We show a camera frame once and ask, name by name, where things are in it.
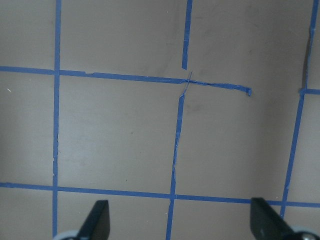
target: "black plastic part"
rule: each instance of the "black plastic part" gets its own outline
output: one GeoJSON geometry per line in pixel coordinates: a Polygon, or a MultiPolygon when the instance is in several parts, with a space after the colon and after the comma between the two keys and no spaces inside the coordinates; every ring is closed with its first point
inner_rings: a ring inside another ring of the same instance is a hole
{"type": "Polygon", "coordinates": [[[96,201],[82,225],[76,239],[107,240],[110,233],[109,204],[107,200],[96,201]]]}
{"type": "Polygon", "coordinates": [[[256,240],[283,240],[294,231],[261,197],[251,199],[250,228],[256,240]]]}

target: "grid square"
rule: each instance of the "grid square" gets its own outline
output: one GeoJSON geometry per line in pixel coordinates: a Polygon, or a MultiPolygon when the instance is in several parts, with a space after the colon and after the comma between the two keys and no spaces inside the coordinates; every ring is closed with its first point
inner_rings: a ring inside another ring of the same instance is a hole
{"type": "Polygon", "coordinates": [[[319,17],[319,9],[318,15],[315,24],[315,33],[313,38],[311,56],[310,56],[310,67],[308,73],[308,88],[309,89],[320,89],[320,17],[319,17]]]}
{"type": "Polygon", "coordinates": [[[0,66],[54,68],[54,0],[2,0],[0,66]]]}
{"type": "Polygon", "coordinates": [[[171,239],[254,239],[250,205],[175,200],[171,239]]]}
{"type": "Polygon", "coordinates": [[[59,192],[58,231],[79,230],[97,200],[109,201],[109,240],[165,239],[169,200],[134,196],[59,192]]]}
{"type": "Polygon", "coordinates": [[[320,208],[287,206],[285,209],[284,220],[289,226],[300,227],[304,231],[309,230],[318,235],[320,234],[319,219],[320,208]]]}
{"type": "Polygon", "coordinates": [[[305,95],[288,201],[320,203],[320,96],[305,95]]]}
{"type": "Polygon", "coordinates": [[[185,0],[64,1],[61,68],[185,77],[181,64],[186,4],[185,0]]]}
{"type": "Polygon", "coordinates": [[[169,193],[183,88],[61,77],[59,185],[169,193]]]}
{"type": "Polygon", "coordinates": [[[193,1],[188,60],[193,78],[253,89],[256,82],[301,82],[312,3],[193,1]]]}
{"type": "Polygon", "coordinates": [[[0,72],[0,182],[52,185],[54,78],[0,72]]]}
{"type": "Polygon", "coordinates": [[[52,238],[52,192],[0,188],[0,239],[52,238]]]}
{"type": "Polygon", "coordinates": [[[280,201],[297,95],[284,91],[248,97],[239,91],[189,86],[176,193],[280,201]]]}

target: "blue painter's tape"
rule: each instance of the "blue painter's tape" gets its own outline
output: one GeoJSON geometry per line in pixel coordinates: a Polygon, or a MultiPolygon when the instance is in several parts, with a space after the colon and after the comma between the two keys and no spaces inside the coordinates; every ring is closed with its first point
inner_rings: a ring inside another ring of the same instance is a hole
{"type": "Polygon", "coordinates": [[[170,205],[168,210],[168,220],[166,222],[166,233],[165,233],[165,240],[171,239],[171,232],[172,232],[172,222],[174,219],[174,207],[175,207],[175,199],[170,199],[170,205]]]}
{"type": "Polygon", "coordinates": [[[54,70],[40,69],[40,68],[28,68],[17,66],[0,66],[0,72],[12,72],[12,73],[26,73],[26,74],[43,74],[54,75],[54,70]]]}
{"type": "MultiPolygon", "coordinates": [[[[181,83],[186,83],[186,82],[188,82],[187,79],[183,80],[181,83]]],[[[247,93],[248,96],[251,96],[252,94],[252,89],[250,87],[235,85],[230,83],[208,83],[204,81],[190,80],[190,84],[210,86],[210,87],[216,87],[216,88],[222,88],[222,89],[238,90],[238,91],[247,93]]]]}
{"type": "Polygon", "coordinates": [[[308,88],[308,89],[305,90],[305,94],[320,95],[320,89],[308,88]]]}
{"type": "MultiPolygon", "coordinates": [[[[132,196],[132,197],[158,198],[158,199],[172,199],[173,198],[173,199],[179,199],[179,200],[218,202],[218,203],[236,203],[236,204],[250,204],[251,203],[250,199],[244,199],[244,198],[179,195],[179,194],[174,195],[174,197],[173,197],[171,194],[166,194],[166,193],[121,191],[121,190],[78,188],[78,187],[64,187],[64,186],[58,186],[58,187],[55,187],[55,189],[54,189],[54,187],[47,186],[47,185],[32,185],[32,184],[21,184],[21,183],[12,183],[12,182],[0,182],[0,188],[27,189],[27,190],[40,190],[40,191],[55,190],[56,192],[132,196]]],[[[270,205],[274,205],[274,206],[281,206],[283,203],[282,201],[272,201],[272,200],[267,200],[267,202],[270,205]]],[[[288,201],[288,202],[286,202],[286,206],[304,207],[304,208],[320,208],[320,203],[288,201]]]]}
{"type": "Polygon", "coordinates": [[[44,191],[52,191],[53,189],[52,186],[21,184],[21,183],[12,183],[12,182],[0,182],[0,188],[31,189],[31,190],[44,190],[44,191]]]}
{"type": "Polygon", "coordinates": [[[169,83],[169,84],[179,84],[184,80],[182,78],[122,75],[122,74],[102,73],[102,72],[86,73],[85,71],[72,71],[72,70],[60,70],[60,75],[97,78],[97,79],[115,79],[115,80],[128,80],[128,81],[153,82],[153,83],[169,83]]]}
{"type": "Polygon", "coordinates": [[[165,194],[165,193],[121,191],[121,190],[64,187],[64,186],[58,186],[57,190],[59,192],[70,192],[70,193],[119,195],[119,196],[132,196],[132,197],[144,197],[144,198],[158,198],[158,199],[169,199],[171,197],[170,194],[165,194]]]}
{"type": "Polygon", "coordinates": [[[61,36],[62,0],[55,1],[55,34],[54,34],[54,70],[60,70],[60,36],[61,36]]]}
{"type": "Polygon", "coordinates": [[[59,135],[59,87],[60,87],[60,36],[62,0],[55,1],[54,37],[54,99],[53,99],[53,178],[52,178],[52,236],[58,231],[58,135],[59,135]]]}
{"type": "Polygon", "coordinates": [[[303,89],[300,92],[300,99],[299,99],[298,109],[297,109],[297,112],[296,112],[296,118],[295,118],[295,124],[294,124],[294,131],[293,131],[293,137],[292,137],[292,144],[291,144],[291,150],[290,150],[289,163],[288,163],[288,168],[287,168],[287,171],[286,171],[285,182],[284,182],[284,189],[283,189],[283,195],[282,195],[282,204],[281,204],[281,210],[280,210],[280,216],[282,218],[284,218],[285,211],[286,211],[286,204],[287,204],[287,199],[288,199],[288,193],[289,193],[289,186],[290,186],[290,181],[291,181],[292,170],[293,170],[293,167],[294,167],[294,160],[295,160],[295,154],[296,154],[296,148],[297,148],[297,142],[298,142],[298,135],[299,135],[301,117],[302,117],[303,108],[304,108],[304,101],[305,101],[305,91],[303,89]]]}
{"type": "MultiPolygon", "coordinates": [[[[71,71],[61,70],[60,75],[63,76],[74,76],[74,77],[87,77],[87,78],[98,78],[98,79],[114,79],[114,80],[128,80],[128,81],[141,81],[141,82],[152,82],[152,83],[166,83],[166,84],[184,84],[187,83],[188,79],[182,78],[169,78],[169,77],[157,77],[157,76],[139,76],[139,75],[121,75],[113,73],[86,73],[84,71],[71,71]]],[[[209,83],[204,81],[190,80],[190,84],[211,86],[222,89],[238,90],[247,93],[251,96],[252,89],[250,87],[235,85],[229,83],[209,83]]]]}
{"type": "Polygon", "coordinates": [[[165,239],[171,239],[171,231],[172,231],[172,222],[174,217],[174,207],[175,207],[175,198],[176,196],[176,164],[178,159],[178,147],[179,147],[179,140],[182,131],[182,120],[184,114],[184,102],[185,102],[185,95],[190,83],[192,73],[190,73],[189,78],[187,80],[186,86],[184,88],[183,93],[179,97],[178,102],[178,114],[176,119],[176,129],[175,129],[175,140],[174,140],[174,150],[173,150],[173,163],[172,163],[172,173],[171,173],[171,186],[170,186],[170,205],[168,209],[168,218],[166,223],[166,234],[165,239]]]}
{"type": "Polygon", "coordinates": [[[320,208],[320,203],[314,202],[294,202],[294,201],[287,201],[287,206],[290,207],[302,207],[302,208],[320,208]]]}
{"type": "Polygon", "coordinates": [[[191,27],[191,12],[193,0],[187,0],[185,23],[184,23],[184,38],[183,38],[183,51],[182,51],[182,68],[187,69],[188,66],[188,50],[190,40],[190,27],[191,27]]]}
{"type": "Polygon", "coordinates": [[[304,73],[306,89],[308,88],[308,82],[309,82],[309,67],[310,67],[310,60],[311,60],[312,45],[313,45],[315,31],[316,31],[318,6],[319,6],[319,0],[313,0],[312,14],[311,14],[311,21],[310,21],[310,28],[309,28],[309,43],[308,43],[308,50],[307,50],[308,53],[307,53],[306,69],[304,73]]]}
{"type": "Polygon", "coordinates": [[[313,39],[316,31],[316,22],[318,15],[319,0],[313,0],[311,22],[310,22],[310,37],[313,39]]]}

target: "tape strip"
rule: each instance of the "tape strip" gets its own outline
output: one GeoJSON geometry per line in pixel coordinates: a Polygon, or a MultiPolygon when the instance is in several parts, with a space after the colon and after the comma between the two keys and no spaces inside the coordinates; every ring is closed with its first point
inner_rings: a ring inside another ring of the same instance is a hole
{"type": "MultiPolygon", "coordinates": [[[[54,70],[27,68],[27,67],[11,67],[11,66],[0,66],[0,72],[55,75],[54,70]]],[[[188,81],[187,79],[182,79],[182,78],[122,75],[122,74],[102,73],[102,72],[86,73],[85,71],[73,71],[73,70],[60,70],[59,72],[60,72],[60,76],[128,80],[128,81],[137,81],[137,82],[152,82],[152,83],[165,83],[165,84],[184,84],[188,81]]],[[[202,86],[222,88],[222,89],[238,90],[238,91],[247,93],[249,96],[251,96],[251,93],[252,93],[252,89],[250,87],[246,87],[242,85],[235,85],[235,84],[229,84],[229,83],[209,83],[209,82],[196,81],[196,80],[190,80],[190,83],[196,84],[196,85],[202,85],[202,86]]]]}
{"type": "Polygon", "coordinates": [[[287,199],[288,199],[292,170],[294,167],[294,160],[295,160],[295,154],[296,154],[296,148],[297,148],[297,142],[298,142],[301,117],[302,117],[302,113],[303,113],[304,101],[305,101],[305,91],[302,90],[300,92],[300,99],[299,99],[299,103],[298,103],[298,109],[296,112],[289,163],[288,163],[288,167],[286,170],[284,189],[283,189],[283,194],[282,194],[282,204],[281,204],[281,210],[280,210],[280,216],[282,218],[284,218],[285,211],[286,211],[286,204],[287,204],[287,199]]]}
{"type": "MultiPolygon", "coordinates": [[[[169,77],[157,77],[157,76],[139,76],[139,75],[121,75],[113,73],[86,73],[84,71],[71,71],[71,70],[61,70],[60,75],[63,76],[73,76],[73,77],[86,77],[86,78],[98,78],[98,79],[114,79],[114,80],[128,80],[128,81],[142,81],[142,82],[152,82],[152,83],[167,83],[167,84],[184,84],[188,82],[188,79],[182,78],[169,78],[169,77]]],[[[222,89],[238,90],[247,93],[251,96],[252,89],[250,87],[235,85],[229,83],[209,83],[204,81],[190,80],[190,84],[211,86],[222,89]]]]}
{"type": "MultiPolygon", "coordinates": [[[[10,189],[29,189],[40,191],[52,191],[52,186],[47,185],[32,185],[21,184],[12,182],[0,182],[0,188],[10,189]]],[[[171,199],[171,194],[155,193],[155,192],[141,192],[141,191],[121,191],[121,190],[107,190],[107,189],[94,189],[94,188],[78,188],[78,187],[64,187],[58,186],[58,192],[67,193],[84,193],[84,194],[100,194],[100,195],[116,195],[116,196],[132,196],[144,198],[158,198],[158,199],[171,199]]],[[[235,204],[250,204],[250,199],[245,198],[228,198],[228,197],[215,197],[215,196],[197,196],[197,195],[174,195],[174,199],[190,200],[190,201],[203,201],[203,202],[218,202],[218,203],[235,203],[235,204]]],[[[270,205],[281,206],[282,201],[267,201],[270,205]]],[[[290,207],[304,207],[304,208],[320,208],[320,203],[316,202],[296,202],[288,201],[287,206],[290,207]]]]}
{"type": "Polygon", "coordinates": [[[308,56],[307,56],[306,69],[305,69],[305,89],[308,88],[311,50],[312,50],[312,45],[313,45],[315,31],[316,31],[318,6],[319,6],[319,0],[313,0],[312,14],[311,14],[311,21],[310,21],[310,28],[309,28],[308,56]]]}
{"type": "Polygon", "coordinates": [[[287,168],[286,176],[285,176],[284,189],[283,189],[283,195],[282,195],[282,204],[281,204],[281,210],[280,210],[280,216],[282,218],[285,217],[291,175],[292,175],[292,170],[294,167],[295,154],[296,154],[296,148],[297,148],[297,142],[298,142],[298,135],[299,135],[301,117],[302,117],[304,101],[305,101],[305,93],[308,91],[307,90],[308,89],[308,74],[309,74],[309,67],[310,67],[310,57],[311,57],[311,51],[312,51],[312,44],[313,44],[313,39],[314,39],[315,29],[316,29],[318,6],[319,6],[319,0],[313,0],[312,14],[311,14],[311,20],[310,20],[310,27],[309,27],[310,36],[309,36],[309,43],[308,43],[308,50],[307,50],[308,55],[307,55],[306,69],[304,72],[305,86],[300,91],[300,99],[299,99],[298,109],[296,112],[294,131],[293,131],[293,137],[292,137],[292,144],[291,144],[291,150],[290,150],[290,157],[289,157],[288,168],[287,168]]]}
{"type": "Polygon", "coordinates": [[[320,95],[320,89],[306,89],[305,94],[320,95]]]}
{"type": "Polygon", "coordinates": [[[12,183],[12,182],[0,182],[0,188],[31,189],[31,190],[44,190],[44,191],[52,191],[53,189],[52,186],[21,184],[21,183],[12,183]]]}
{"type": "Polygon", "coordinates": [[[105,190],[105,189],[93,189],[93,188],[63,187],[63,186],[59,186],[57,190],[59,192],[70,192],[70,193],[118,195],[118,196],[132,196],[132,197],[145,197],[145,198],[158,198],[158,199],[169,199],[171,197],[170,194],[165,194],[165,193],[105,190]]]}
{"type": "Polygon", "coordinates": [[[190,39],[192,3],[193,3],[193,0],[187,0],[186,2],[183,51],[182,51],[182,68],[183,69],[187,69],[187,66],[188,66],[188,49],[189,49],[189,39],[190,39]]]}
{"type": "Polygon", "coordinates": [[[43,75],[54,75],[55,74],[54,70],[41,69],[41,68],[18,67],[18,66],[0,66],[0,72],[43,74],[43,75]]]}
{"type": "Polygon", "coordinates": [[[174,207],[175,207],[175,198],[176,196],[176,164],[178,159],[178,147],[179,147],[179,140],[181,136],[182,130],[182,120],[184,114],[184,102],[185,102],[185,95],[190,83],[190,79],[192,76],[192,72],[190,72],[188,80],[186,82],[186,86],[183,90],[183,93],[179,97],[178,102],[178,114],[176,119],[176,129],[175,129],[175,140],[174,140],[174,150],[173,150],[173,163],[172,163],[172,173],[171,173],[171,186],[170,186],[170,205],[168,209],[168,218],[166,224],[166,234],[165,239],[171,239],[171,231],[172,231],[172,222],[174,217],[174,207]]]}
{"type": "Polygon", "coordinates": [[[54,99],[53,99],[53,177],[52,177],[52,237],[58,232],[58,135],[60,87],[60,36],[62,0],[55,1],[54,39],[54,99]]]}

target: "gray floor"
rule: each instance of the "gray floor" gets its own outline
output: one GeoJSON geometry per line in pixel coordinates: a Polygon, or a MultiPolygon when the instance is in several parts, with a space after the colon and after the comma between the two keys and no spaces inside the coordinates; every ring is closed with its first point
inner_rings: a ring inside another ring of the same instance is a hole
{"type": "MultiPolygon", "coordinates": [[[[174,201],[171,240],[253,239],[251,197],[274,201],[280,212],[304,86],[312,0],[194,0],[187,70],[181,67],[186,0],[62,0],[59,67],[56,2],[0,3],[1,240],[51,239],[54,225],[58,233],[79,229],[101,199],[110,203],[110,240],[166,239],[185,85],[112,74],[187,79],[192,71],[194,81],[252,88],[248,96],[188,86],[175,194],[198,199],[174,201]],[[73,76],[58,76],[54,186],[58,70],[73,76]],[[56,187],[61,187],[57,219],[56,187]],[[132,196],[136,192],[158,197],[132,196]],[[202,196],[212,198],[199,200],[202,196]]],[[[310,89],[320,89],[319,63],[316,31],[310,89]]],[[[320,96],[305,95],[287,196],[292,204],[284,216],[290,225],[318,232],[319,106],[320,96]]]]}

